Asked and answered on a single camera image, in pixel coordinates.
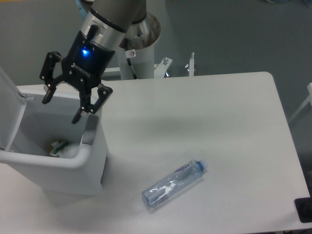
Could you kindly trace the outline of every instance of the plastic water bottle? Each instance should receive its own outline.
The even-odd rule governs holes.
[[[192,160],[142,192],[149,207],[155,207],[193,183],[205,173],[205,161]]]

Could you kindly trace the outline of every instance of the metal bracket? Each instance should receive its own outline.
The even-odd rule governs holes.
[[[172,59],[165,57],[154,70],[154,78],[164,78],[171,63]]]

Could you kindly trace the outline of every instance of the black object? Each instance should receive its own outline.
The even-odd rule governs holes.
[[[83,3],[86,3],[86,4],[89,4],[89,5],[92,5],[94,0],[81,0]]]
[[[110,87],[101,83],[101,75],[115,52],[91,42],[97,31],[98,26],[95,24],[90,27],[87,37],[79,31],[65,58],[59,52],[49,52],[40,73],[40,79],[44,80],[48,87],[42,100],[43,104],[51,101],[57,85],[62,82],[79,91],[80,108],[72,120],[74,124],[79,121],[82,111],[96,113],[113,92]],[[58,62],[62,65],[62,74],[53,78],[53,71]],[[98,100],[91,104],[91,90],[95,87],[98,88]]]
[[[302,223],[312,222],[312,197],[298,198],[294,201]]]

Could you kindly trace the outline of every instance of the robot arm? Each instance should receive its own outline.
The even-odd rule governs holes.
[[[113,90],[101,83],[101,75],[113,57],[133,21],[146,16],[145,0],[96,0],[90,9],[66,57],[49,52],[40,79],[48,87],[42,103],[51,101],[57,85],[66,82],[79,91],[80,108],[72,123],[77,123],[83,111],[96,113]],[[53,77],[56,63],[62,74]],[[91,90],[97,87],[98,100],[91,103]]]

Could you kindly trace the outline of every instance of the gray floor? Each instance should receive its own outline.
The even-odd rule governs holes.
[[[162,28],[156,62],[172,58],[172,76],[186,75],[195,52],[197,75],[270,72],[287,117],[308,95],[312,9],[301,1],[148,0],[147,7]],[[74,0],[2,2],[0,19],[0,66],[16,85],[42,83],[46,53],[66,55],[83,21]],[[312,169],[310,123],[311,113],[292,129],[305,170]]]

